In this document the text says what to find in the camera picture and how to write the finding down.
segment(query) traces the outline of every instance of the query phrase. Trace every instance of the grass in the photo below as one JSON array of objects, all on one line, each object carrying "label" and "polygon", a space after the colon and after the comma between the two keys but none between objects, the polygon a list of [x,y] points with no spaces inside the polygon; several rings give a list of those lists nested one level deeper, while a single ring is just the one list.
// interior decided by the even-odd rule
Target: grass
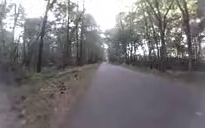
[{"label": "grass", "polygon": [[131,65],[122,65],[125,68],[143,72],[146,74],[166,78],[173,81],[181,81],[195,86],[205,85],[205,72],[187,72],[187,71],[172,71],[160,72],[156,69],[150,70],[146,67],[136,67]]},{"label": "grass", "polygon": [[64,125],[76,99],[84,93],[98,64],[28,74],[19,88],[22,95],[24,128],[51,128]]}]

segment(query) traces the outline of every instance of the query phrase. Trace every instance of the overcast sky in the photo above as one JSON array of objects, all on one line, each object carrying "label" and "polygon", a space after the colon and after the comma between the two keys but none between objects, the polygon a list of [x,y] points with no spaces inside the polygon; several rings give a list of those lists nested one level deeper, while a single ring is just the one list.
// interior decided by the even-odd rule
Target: overcast sky
[{"label": "overcast sky", "polygon": [[[24,6],[28,17],[42,16],[44,0],[17,0]],[[86,11],[94,16],[102,30],[114,27],[115,17],[120,11],[128,10],[135,0],[85,0]]]}]

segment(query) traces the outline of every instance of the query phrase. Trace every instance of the tree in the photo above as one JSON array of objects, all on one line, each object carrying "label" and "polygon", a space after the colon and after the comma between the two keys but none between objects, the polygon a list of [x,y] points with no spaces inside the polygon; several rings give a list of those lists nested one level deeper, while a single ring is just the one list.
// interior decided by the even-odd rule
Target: tree
[{"label": "tree", "polygon": [[188,4],[189,2],[193,2],[193,0],[176,0],[177,5],[179,9],[181,10],[182,17],[183,17],[183,24],[185,26],[185,34],[187,36],[187,45],[188,45],[188,70],[192,70],[192,59],[193,59],[193,53],[192,53],[192,34],[191,34],[191,26],[190,26],[190,12]]},{"label": "tree", "polygon": [[56,25],[60,25],[57,29],[59,45],[61,45],[62,53],[62,67],[67,66],[72,61],[72,49],[74,37],[77,37],[76,33],[79,31],[79,25],[83,16],[83,12],[79,11],[79,5],[71,1],[58,1],[53,9],[56,17]]},{"label": "tree", "polygon": [[38,39],[41,30],[42,18],[27,18],[24,23],[23,33],[23,65],[29,67],[35,54],[38,53]]},{"label": "tree", "polygon": [[15,31],[16,28],[19,27],[23,27],[23,22],[25,20],[25,14],[24,14],[24,8],[22,7],[22,5],[17,5],[17,4],[13,4],[13,8],[14,8],[14,13],[13,13],[13,26],[12,26],[12,33],[13,33],[13,45],[12,48],[13,49],[11,51],[11,60],[13,60],[14,62],[18,62],[18,52],[19,52],[19,43],[15,42]]},{"label": "tree", "polygon": [[[83,14],[85,14],[85,5],[84,5],[85,3],[83,3]],[[84,26],[85,26],[85,24],[84,24],[84,16],[82,16],[82,18],[81,18],[81,33],[80,33],[80,44],[79,44],[79,49],[77,49],[77,51],[79,50],[79,57],[77,58],[77,64],[79,65],[79,66],[81,66],[82,65],[82,63],[83,63],[83,38],[84,38]]]},{"label": "tree", "polygon": [[155,16],[156,20],[158,21],[158,28],[161,40],[161,70],[165,70],[165,61],[166,61],[166,41],[165,41],[165,33],[167,27],[167,16],[173,6],[174,1],[167,1],[167,0],[147,0],[147,4],[149,5],[150,9],[152,10],[153,15]]},{"label": "tree", "polygon": [[8,62],[8,54],[6,53],[6,43],[8,40],[4,38],[6,37],[5,32],[7,32],[5,30],[4,20],[6,19],[6,16],[10,11],[7,6],[8,4],[6,0],[0,2],[0,62],[1,63]]},{"label": "tree", "polygon": [[45,15],[43,18],[43,23],[42,23],[41,32],[40,32],[37,72],[41,72],[42,52],[43,52],[43,45],[44,45],[45,28],[46,28],[46,23],[47,23],[47,19],[48,19],[48,11],[53,7],[55,2],[56,2],[56,0],[53,0],[52,2],[50,0],[48,0],[47,6],[46,6]]}]

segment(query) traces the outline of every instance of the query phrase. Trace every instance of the asphalt road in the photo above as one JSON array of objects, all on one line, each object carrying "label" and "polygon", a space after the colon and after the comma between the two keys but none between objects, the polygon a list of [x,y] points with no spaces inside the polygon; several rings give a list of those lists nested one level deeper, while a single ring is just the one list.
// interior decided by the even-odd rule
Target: asphalt road
[{"label": "asphalt road", "polygon": [[104,63],[71,111],[69,128],[192,128],[198,91],[178,81]]},{"label": "asphalt road", "polygon": [[0,67],[0,128],[21,128],[19,113],[12,110],[11,86],[7,79],[11,76]]}]

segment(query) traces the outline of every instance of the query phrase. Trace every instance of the distant trees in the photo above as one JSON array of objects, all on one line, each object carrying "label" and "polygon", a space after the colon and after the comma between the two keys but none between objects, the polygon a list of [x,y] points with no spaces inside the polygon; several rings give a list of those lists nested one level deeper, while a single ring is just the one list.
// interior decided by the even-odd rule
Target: distant trees
[{"label": "distant trees", "polygon": [[[43,17],[26,18],[21,5],[0,0],[0,63],[40,72],[101,61],[101,32],[85,7],[80,10],[71,0],[47,3]],[[49,11],[54,20],[48,19]]]},{"label": "distant trees", "polygon": [[196,0],[138,0],[105,34],[110,60],[161,71],[204,67],[205,19],[197,7]]}]

